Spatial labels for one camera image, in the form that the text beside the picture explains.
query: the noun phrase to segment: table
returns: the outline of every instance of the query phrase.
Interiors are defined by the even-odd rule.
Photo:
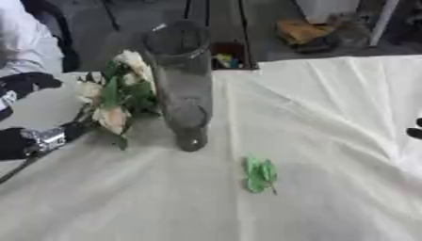
[[[126,152],[88,135],[0,186],[0,237],[420,240],[422,142],[405,135],[422,110],[420,66],[422,56],[339,57],[214,72],[205,149],[178,151],[162,120],[137,123]],[[77,75],[17,103],[1,127],[73,117]],[[248,153],[275,163],[278,196],[242,188]]]

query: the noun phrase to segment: gray floor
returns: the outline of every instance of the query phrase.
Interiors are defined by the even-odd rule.
[[[146,30],[183,16],[186,0],[114,0],[112,7],[120,32],[115,31],[100,0],[49,0],[58,5],[70,22],[75,48],[82,58],[81,71],[98,71],[119,51],[139,50]],[[193,0],[191,18],[203,21],[202,0]],[[420,47],[394,46],[382,41],[376,49],[339,48],[327,54],[299,55],[280,41],[274,31],[276,21],[300,19],[292,0],[244,0],[249,19],[252,53],[258,61],[325,56],[371,56],[417,54]],[[211,0],[213,40],[241,38],[241,22],[236,0]]]

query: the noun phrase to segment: green leaf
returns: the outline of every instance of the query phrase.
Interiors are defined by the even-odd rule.
[[[150,96],[151,94],[151,84],[147,81],[142,81],[139,84],[131,86],[129,91],[135,98],[144,99]]]
[[[105,69],[102,71],[102,75],[107,83],[118,73],[120,67],[121,65],[114,61],[109,61],[106,64]]]
[[[119,104],[117,80],[117,77],[111,78],[101,91],[101,103],[105,109],[111,109]]]

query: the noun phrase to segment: person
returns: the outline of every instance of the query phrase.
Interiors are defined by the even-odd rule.
[[[21,0],[0,0],[0,57],[0,77],[62,72],[63,54],[57,39],[25,11]]]

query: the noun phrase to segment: artificial flower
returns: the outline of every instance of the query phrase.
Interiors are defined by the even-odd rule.
[[[95,102],[100,94],[103,86],[93,82],[78,82],[79,99],[83,103],[91,104]]]
[[[142,79],[153,83],[153,72],[138,52],[124,50],[120,55],[114,57],[114,61],[129,66],[132,71]]]
[[[92,119],[100,122],[105,129],[114,134],[121,135],[130,113],[124,111],[120,106],[112,109],[97,108],[92,115]]]
[[[139,82],[140,78],[132,72],[125,74],[123,77],[123,83],[128,87],[133,86]]]

